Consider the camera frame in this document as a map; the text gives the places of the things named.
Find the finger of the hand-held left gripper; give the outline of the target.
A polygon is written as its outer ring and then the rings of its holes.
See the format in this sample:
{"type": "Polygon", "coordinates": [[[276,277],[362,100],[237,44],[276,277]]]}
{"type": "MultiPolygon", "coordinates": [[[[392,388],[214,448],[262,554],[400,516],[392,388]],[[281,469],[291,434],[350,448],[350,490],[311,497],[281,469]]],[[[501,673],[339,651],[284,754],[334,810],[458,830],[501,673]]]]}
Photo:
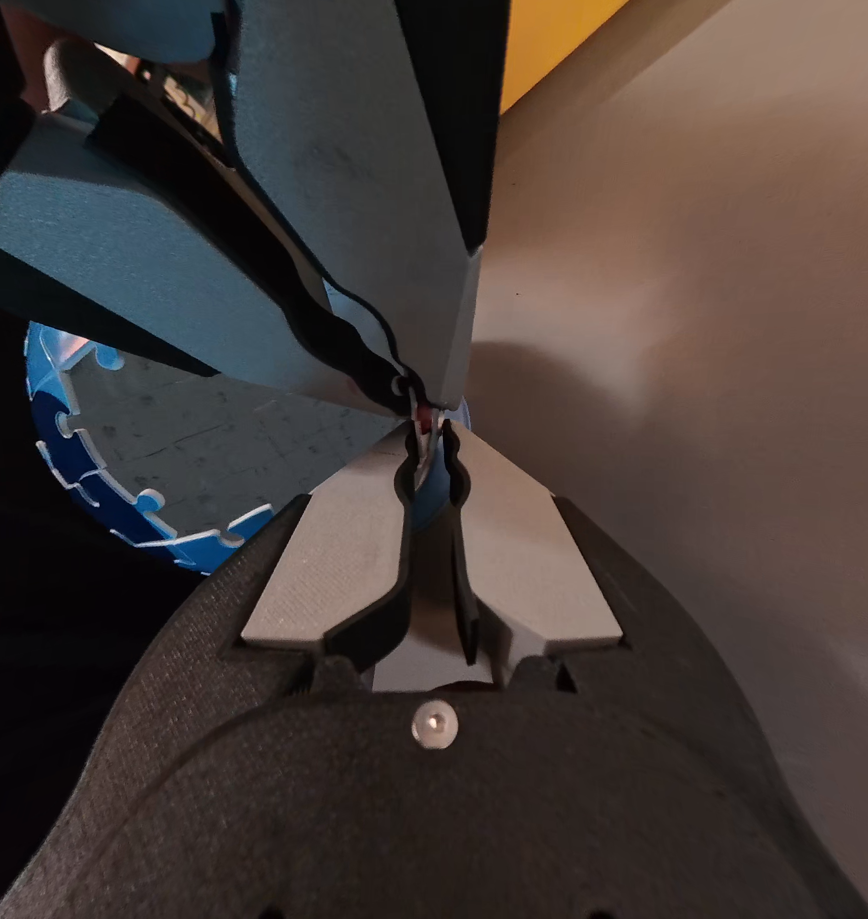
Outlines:
{"type": "Polygon", "coordinates": [[[244,171],[456,408],[485,241],[485,3],[241,2],[233,50],[244,171]]]}
{"type": "Polygon", "coordinates": [[[315,260],[135,98],[95,124],[1,105],[0,309],[201,376],[410,412],[315,260]]]}

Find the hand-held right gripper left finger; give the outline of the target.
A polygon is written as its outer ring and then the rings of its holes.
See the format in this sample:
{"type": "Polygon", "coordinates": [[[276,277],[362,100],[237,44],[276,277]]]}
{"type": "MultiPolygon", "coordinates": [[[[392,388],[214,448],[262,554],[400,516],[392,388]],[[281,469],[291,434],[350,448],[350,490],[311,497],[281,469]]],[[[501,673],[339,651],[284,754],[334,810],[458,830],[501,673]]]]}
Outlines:
{"type": "Polygon", "coordinates": [[[312,491],[242,630],[246,644],[343,656],[359,672],[396,648],[410,617],[417,465],[407,422],[312,491]]]}

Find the blue puzzle ball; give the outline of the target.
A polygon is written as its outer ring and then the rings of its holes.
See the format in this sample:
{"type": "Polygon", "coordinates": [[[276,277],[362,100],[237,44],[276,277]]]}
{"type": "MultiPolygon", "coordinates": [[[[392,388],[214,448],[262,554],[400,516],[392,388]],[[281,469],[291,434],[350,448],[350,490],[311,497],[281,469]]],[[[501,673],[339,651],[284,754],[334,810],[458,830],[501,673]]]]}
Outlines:
{"type": "Polygon", "coordinates": [[[208,575],[398,420],[200,377],[30,323],[37,450],[106,531],[208,575]]]}

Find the yellow plastic bin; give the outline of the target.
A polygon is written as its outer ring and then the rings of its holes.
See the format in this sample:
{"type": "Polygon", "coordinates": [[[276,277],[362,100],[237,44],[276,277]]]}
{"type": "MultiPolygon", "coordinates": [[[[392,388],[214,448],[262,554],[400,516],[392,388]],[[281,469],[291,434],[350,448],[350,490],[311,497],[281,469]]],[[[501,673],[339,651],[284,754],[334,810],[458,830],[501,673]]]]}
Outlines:
{"type": "Polygon", "coordinates": [[[500,113],[505,114],[626,1],[512,1],[500,113]]]}

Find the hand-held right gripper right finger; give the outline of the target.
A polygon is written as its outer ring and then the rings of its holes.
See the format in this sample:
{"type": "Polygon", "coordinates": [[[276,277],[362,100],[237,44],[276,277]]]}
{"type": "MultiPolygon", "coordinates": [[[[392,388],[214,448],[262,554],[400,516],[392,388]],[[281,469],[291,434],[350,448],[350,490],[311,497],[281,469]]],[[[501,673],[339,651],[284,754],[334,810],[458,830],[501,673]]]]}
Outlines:
{"type": "Polygon", "coordinates": [[[552,492],[461,423],[441,428],[462,652],[498,684],[528,657],[613,646],[624,632],[552,492]]]}

